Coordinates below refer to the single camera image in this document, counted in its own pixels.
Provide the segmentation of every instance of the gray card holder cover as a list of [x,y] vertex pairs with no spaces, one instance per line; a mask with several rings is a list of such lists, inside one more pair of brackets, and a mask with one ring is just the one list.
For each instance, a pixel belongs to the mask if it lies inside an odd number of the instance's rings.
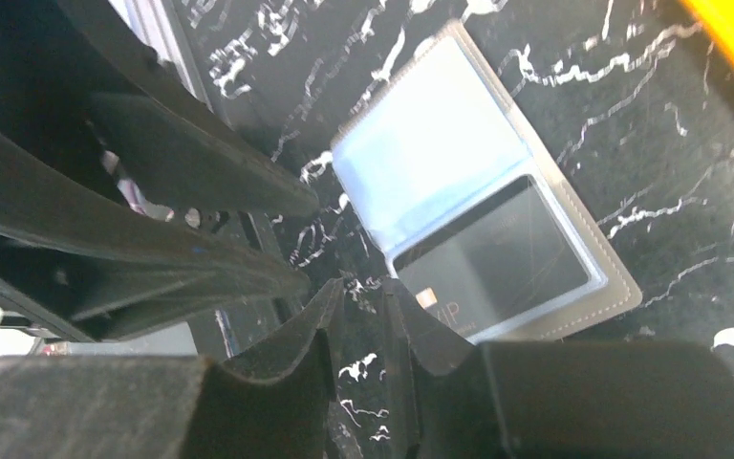
[[390,273],[471,341],[560,339],[642,300],[457,21],[348,123],[333,153]]

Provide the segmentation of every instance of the stitching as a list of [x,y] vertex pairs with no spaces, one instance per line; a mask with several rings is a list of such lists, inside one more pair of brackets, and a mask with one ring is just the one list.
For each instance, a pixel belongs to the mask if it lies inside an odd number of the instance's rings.
[[581,217],[581,221],[584,222],[584,225],[587,227],[587,230],[589,230],[590,233],[592,234],[595,243],[597,243],[597,246],[603,251],[603,254],[606,257],[606,260],[615,268],[615,273],[620,278],[620,280],[623,282],[623,285],[626,286],[626,296],[623,299],[621,299],[617,304],[612,304],[612,305],[609,305],[609,306],[607,306],[605,308],[601,308],[601,309],[595,311],[594,313],[588,314],[588,315],[583,316],[583,317],[579,317],[576,320],[572,320],[572,321],[567,322],[567,323],[565,323],[564,325],[562,325],[562,326],[560,326],[558,328],[555,328],[553,330],[550,330],[549,332],[547,332],[545,334],[542,334],[542,336],[539,337],[539,339],[547,338],[550,335],[554,335],[555,333],[560,332],[561,330],[564,330],[564,329],[569,328],[569,327],[573,327],[573,326],[575,326],[575,325],[577,325],[577,324],[579,324],[581,322],[585,322],[585,321],[587,321],[587,320],[589,320],[589,319],[591,319],[593,317],[596,317],[596,316],[599,316],[599,315],[601,315],[603,313],[606,313],[606,312],[615,310],[615,309],[619,308],[620,306],[623,306],[623,304],[626,303],[626,301],[628,301],[629,298],[632,297],[632,289],[631,289],[631,287],[629,287],[629,283],[626,282],[626,279],[623,277],[623,273],[620,272],[620,269],[618,268],[618,266],[612,261],[612,257],[609,255],[609,251],[606,251],[603,248],[603,245],[601,244],[600,239],[597,237],[597,234],[595,234],[595,232],[593,231],[592,227],[590,227],[590,224],[587,221],[587,219],[584,218],[583,215],[581,215],[580,210],[578,210],[578,206],[575,205],[574,199],[572,197],[570,197],[570,193],[567,192],[567,190],[565,189],[565,186],[566,186],[566,183],[564,183],[564,182],[562,182],[560,184],[561,191],[564,193],[564,196],[566,196],[567,199],[570,200],[570,205],[575,210],[575,213],[579,217]]

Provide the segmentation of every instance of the black card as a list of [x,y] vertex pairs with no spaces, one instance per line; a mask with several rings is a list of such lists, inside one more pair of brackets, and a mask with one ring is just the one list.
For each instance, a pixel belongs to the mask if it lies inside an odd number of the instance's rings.
[[396,258],[429,313],[470,337],[590,281],[529,176]]

